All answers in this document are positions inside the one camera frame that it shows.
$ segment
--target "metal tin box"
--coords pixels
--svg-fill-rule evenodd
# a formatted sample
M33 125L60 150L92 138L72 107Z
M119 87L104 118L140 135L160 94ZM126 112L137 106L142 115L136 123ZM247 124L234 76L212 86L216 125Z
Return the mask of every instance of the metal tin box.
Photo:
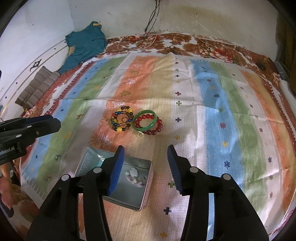
M79 162L75 177L85 175L94 167L100 167L106 158L112 156L114 156L112 152L88 146ZM137 179L143 183L143 188L133 185L126 178L126 171L129 171L133 167L138 171ZM114 204L140 211L147 202L152 178L151 161L125 156L115 191L110 196L104 196L103 198Z

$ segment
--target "green jade bangle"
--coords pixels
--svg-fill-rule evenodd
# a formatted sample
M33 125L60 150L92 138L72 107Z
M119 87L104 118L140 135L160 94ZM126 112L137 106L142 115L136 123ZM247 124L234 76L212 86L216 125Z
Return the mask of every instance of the green jade bangle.
M135 127L135 120L139 117L139 116L141 116L142 114L147 114L147 113L149 113L149 114L153 114L154 115L154 119L152 120L152 122L151 122L151 124L150 125L148 125L148 126L146 126L146 127L143 127L143 128L136 128ZM131 126L136 130L136 131L141 131L141 132L143 132L143 131L148 131L149 129L151 129L155 124L156 124L156 122L157 122L157 115L155 114L155 112L154 111L152 111L152 110L142 110L142 111L140 111L139 113L137 113L135 116L134 116L134 118L133 118L133 120L132 120L132 122L131 122Z

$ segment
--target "beaded bracelet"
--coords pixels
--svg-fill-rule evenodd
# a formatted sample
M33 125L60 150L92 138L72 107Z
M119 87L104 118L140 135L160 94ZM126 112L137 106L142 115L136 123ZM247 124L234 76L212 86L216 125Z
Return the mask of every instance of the beaded bracelet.
M135 121L138 119L140 119L141 117L141 115L143 115L143 114L147 114L147 113L151 113L153 116L156 116L156 114L152 111L152 110L142 110L142 111L140 111L139 113L137 113L135 116L134 116L134 118L133 118L133 121L132 121L132 123L131 123L131 125L132 125L132 127L136 130L136 131L141 131L141 132L144 132L144 131L148 131L149 129L151 129L155 124L156 124L156 122L157 122L157 119L152 119L153 121L148 125L148 126L146 126L146 127L141 127L141 128L139 128L139 127L136 127L135 126Z
M127 120L123 123L118 123L117 117L118 117L118 115L121 115L121 114L126 114ZM126 106L126 105L120 107L120 109L118 109L115 113L113 113L112 117L110 119L112 129L117 132L128 130L131 126L130 122L132 122L132 120L133 120L133 110L129 106Z
M142 116L139 116L136 120L135 120L135 122L134 122L134 125L135 125L135 127L137 127L137 128L142 128L141 126L140 126L140 121L141 120L144 120L144 119L154 119L155 117L154 117L154 115L152 114L152 115L150 115L150 114L146 114L146 115L142 115ZM161 131L161 128L163 127L163 125L162 125L162 120L161 119L159 119L158 118L158 116L157 116L157 119L156 119L156 123L157 123L157 127L156 127L156 129L155 130L147 130L147 131L143 131L142 133L143 134L147 134L147 135L156 135L157 134L157 132L160 132Z

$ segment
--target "bed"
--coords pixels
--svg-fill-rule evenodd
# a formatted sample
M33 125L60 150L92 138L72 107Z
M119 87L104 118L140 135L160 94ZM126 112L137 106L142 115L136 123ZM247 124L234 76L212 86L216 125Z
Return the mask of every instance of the bed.
M108 122L122 105L135 113L155 111L163 129L141 139L132 129L114 132ZM151 34L145 42L140 35L110 39L104 54L62 74L24 117L46 114L61 121L60 131L37 139L14 161L22 189L14 187L9 221L23 238L60 176L75 174L87 146L115 152L123 145L127 155L153 162L142 211L105 202L113 240L180 239L188 198L174 186L166 159L170 144L207 174L232 175L270 239L296 206L296 121L276 68L269 58L228 41L182 33ZM80 196L85 238L82 201ZM208 239L213 205L210 196Z

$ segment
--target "metal screw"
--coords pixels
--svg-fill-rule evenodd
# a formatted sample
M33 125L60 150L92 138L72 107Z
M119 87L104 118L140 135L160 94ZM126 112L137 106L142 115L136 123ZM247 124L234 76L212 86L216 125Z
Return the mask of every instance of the metal screw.
M100 167L96 167L93 170L94 173L100 173L101 171L102 171L102 168L100 168Z
M229 174L224 174L223 178L227 181L229 181L231 179L231 176Z
M193 173L197 173L198 172L198 168L197 167L190 167L189 169L191 172Z
M62 176L62 181L67 181L69 179L69 175L65 174Z

